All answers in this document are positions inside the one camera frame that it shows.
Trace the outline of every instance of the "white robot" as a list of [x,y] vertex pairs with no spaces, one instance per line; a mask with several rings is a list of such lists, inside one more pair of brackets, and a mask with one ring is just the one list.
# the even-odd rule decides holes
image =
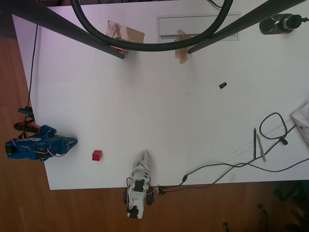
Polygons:
[[147,205],[154,202],[154,191],[150,186],[150,159],[147,150],[140,153],[133,164],[133,171],[126,179],[124,203],[127,204],[127,216],[129,218],[142,218],[144,211],[144,198]]

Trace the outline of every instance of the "wooden floor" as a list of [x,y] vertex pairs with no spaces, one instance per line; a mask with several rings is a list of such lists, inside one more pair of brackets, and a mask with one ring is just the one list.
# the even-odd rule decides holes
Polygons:
[[260,203],[270,214],[270,231],[285,231],[285,224],[295,222],[273,194],[291,184],[287,182],[217,184],[156,194],[142,220],[126,217],[122,188],[51,191],[42,162],[8,159],[4,150],[4,143],[19,134],[13,124],[23,120],[17,109],[26,106],[27,97],[17,41],[0,38],[1,232],[222,232],[223,222],[232,232],[258,232],[264,222]]

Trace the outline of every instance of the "white tabletop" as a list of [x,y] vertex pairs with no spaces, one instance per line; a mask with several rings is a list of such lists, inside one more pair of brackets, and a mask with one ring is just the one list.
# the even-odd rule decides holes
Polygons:
[[[235,0],[230,12],[246,14],[263,0]],[[308,16],[309,2],[287,12]],[[53,11],[81,27],[72,8]],[[83,6],[103,33],[107,21],[145,32],[156,43],[158,15],[218,13],[206,0],[156,1]],[[35,25],[14,17],[29,85]],[[36,123],[47,124],[78,144],[65,156],[44,162],[50,189],[124,187],[140,151],[151,154],[152,185],[176,185],[204,164],[226,162],[253,140],[253,129],[270,113],[284,120],[309,100],[309,23],[288,35],[266,36],[257,25],[240,41],[218,42],[179,64],[174,51],[132,52],[124,60],[40,28],[31,103]],[[224,89],[219,85],[227,82]],[[271,119],[265,131],[277,127]],[[277,170],[309,157],[294,129],[257,166]],[[273,141],[262,140],[267,149]],[[92,152],[102,150],[101,161]],[[237,161],[250,161],[252,149]],[[309,163],[282,173],[234,169],[219,183],[309,178]],[[191,175],[186,184],[213,182],[228,167]]]

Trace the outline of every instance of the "white vent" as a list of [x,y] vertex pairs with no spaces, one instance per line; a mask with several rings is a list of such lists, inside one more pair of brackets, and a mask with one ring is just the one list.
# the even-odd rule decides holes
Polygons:
[[[239,19],[239,15],[240,13],[229,13],[219,30]],[[158,43],[175,41],[175,39],[177,39],[178,30],[182,30],[187,35],[196,36],[206,30],[215,21],[216,17],[217,14],[158,16]],[[239,32],[223,39],[223,41],[230,40],[239,40]]]

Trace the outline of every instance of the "red cube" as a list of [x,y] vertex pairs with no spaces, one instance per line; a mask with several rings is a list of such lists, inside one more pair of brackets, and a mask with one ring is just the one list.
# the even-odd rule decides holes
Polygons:
[[92,160],[93,161],[100,161],[101,157],[102,157],[102,151],[100,151],[100,150],[95,150],[92,153]]

